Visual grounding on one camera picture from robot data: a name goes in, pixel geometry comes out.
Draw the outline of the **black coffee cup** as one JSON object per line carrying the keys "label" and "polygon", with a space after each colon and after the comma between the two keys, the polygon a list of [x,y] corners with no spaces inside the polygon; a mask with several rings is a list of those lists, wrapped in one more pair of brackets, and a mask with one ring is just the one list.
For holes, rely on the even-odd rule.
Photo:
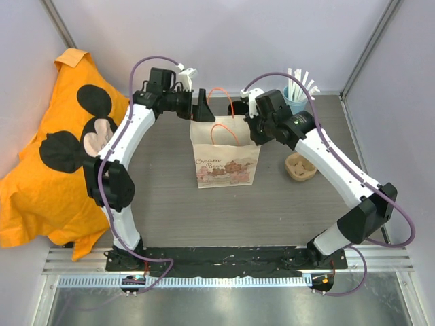
{"label": "black coffee cup", "polygon": [[249,105],[243,101],[234,101],[229,104],[227,108],[227,115],[242,115],[245,116],[249,113]]}

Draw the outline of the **white paper takeout bag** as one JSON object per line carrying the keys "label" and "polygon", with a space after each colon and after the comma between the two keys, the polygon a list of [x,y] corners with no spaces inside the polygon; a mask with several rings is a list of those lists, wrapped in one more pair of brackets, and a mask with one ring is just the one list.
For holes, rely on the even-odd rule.
{"label": "white paper takeout bag", "polygon": [[215,122],[190,123],[198,188],[252,185],[260,156],[242,115],[221,115]]}

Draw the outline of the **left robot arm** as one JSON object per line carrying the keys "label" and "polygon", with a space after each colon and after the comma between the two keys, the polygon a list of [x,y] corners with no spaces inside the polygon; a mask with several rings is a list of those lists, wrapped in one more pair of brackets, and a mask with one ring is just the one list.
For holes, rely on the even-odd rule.
{"label": "left robot arm", "polygon": [[215,121],[205,89],[199,90],[197,104],[192,102],[196,69],[177,67],[179,73],[151,68],[148,81],[132,94],[126,115],[112,138],[96,157],[84,162],[88,196],[106,215],[114,238],[111,250],[104,253],[107,271],[136,271],[147,263],[142,237],[133,219],[135,184],[128,173],[133,154],[146,132],[166,111],[185,120]]}

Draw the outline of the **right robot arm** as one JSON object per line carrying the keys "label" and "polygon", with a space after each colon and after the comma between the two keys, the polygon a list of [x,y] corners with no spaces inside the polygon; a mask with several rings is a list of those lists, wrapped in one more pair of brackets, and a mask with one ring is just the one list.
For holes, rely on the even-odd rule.
{"label": "right robot arm", "polygon": [[397,189],[381,185],[360,170],[326,135],[307,111],[292,113],[279,90],[242,91],[249,107],[245,116],[251,139],[258,145],[271,140],[287,145],[316,167],[340,194],[349,212],[307,243],[307,260],[323,268],[350,244],[360,244],[386,224]]}

